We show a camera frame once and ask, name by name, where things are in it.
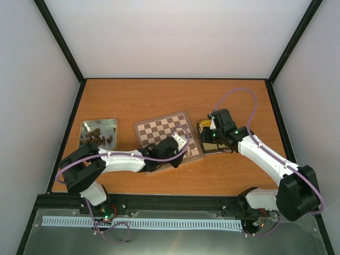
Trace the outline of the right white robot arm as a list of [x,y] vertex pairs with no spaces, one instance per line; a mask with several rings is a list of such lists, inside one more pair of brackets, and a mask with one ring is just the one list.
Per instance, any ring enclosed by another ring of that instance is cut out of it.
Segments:
[[244,198],[248,207],[278,211],[290,221],[321,212],[324,201],[313,168],[285,159],[265,145],[249,126],[237,127],[227,109],[208,114],[208,120],[210,126],[203,127],[205,141],[225,145],[250,159],[277,185],[273,190],[247,190]]

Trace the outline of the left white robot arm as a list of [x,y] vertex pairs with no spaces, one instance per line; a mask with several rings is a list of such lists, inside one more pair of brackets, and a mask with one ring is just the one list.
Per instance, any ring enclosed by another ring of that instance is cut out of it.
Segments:
[[97,178],[109,172],[154,172],[163,165],[177,168],[188,146],[187,139],[172,134],[159,144],[150,144],[133,151],[109,151],[90,142],[64,158],[55,180],[65,184],[68,193],[80,194],[99,214],[109,211],[111,204]]

